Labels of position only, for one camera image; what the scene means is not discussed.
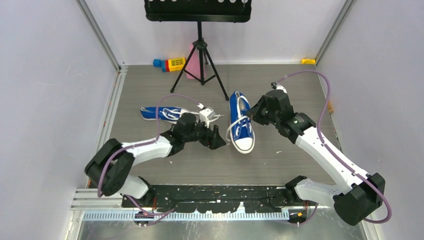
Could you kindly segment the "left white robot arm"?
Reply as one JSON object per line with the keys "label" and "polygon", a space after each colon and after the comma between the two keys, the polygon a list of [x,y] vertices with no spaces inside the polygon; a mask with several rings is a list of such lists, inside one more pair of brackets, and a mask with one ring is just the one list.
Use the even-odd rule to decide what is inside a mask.
{"label": "left white robot arm", "polygon": [[154,199],[153,188],[144,178],[130,175],[132,167],[173,156],[191,142],[199,142],[210,150],[226,144],[217,125],[210,128],[194,114],[184,113],[158,138],[130,143],[121,143],[115,138],[107,140],[88,162],[84,172],[100,196],[126,195],[134,198],[141,207],[148,207]]}

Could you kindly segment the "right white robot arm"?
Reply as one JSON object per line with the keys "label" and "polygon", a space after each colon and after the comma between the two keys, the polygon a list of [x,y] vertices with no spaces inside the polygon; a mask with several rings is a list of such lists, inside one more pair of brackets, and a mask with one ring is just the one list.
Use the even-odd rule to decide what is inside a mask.
{"label": "right white robot arm", "polygon": [[246,116],[260,125],[273,125],[334,180],[335,185],[328,185],[299,175],[285,185],[285,198],[291,205],[305,200],[331,207],[346,224],[355,226],[383,204],[385,179],[379,173],[369,174],[326,142],[309,116],[294,111],[284,90],[267,92]]}

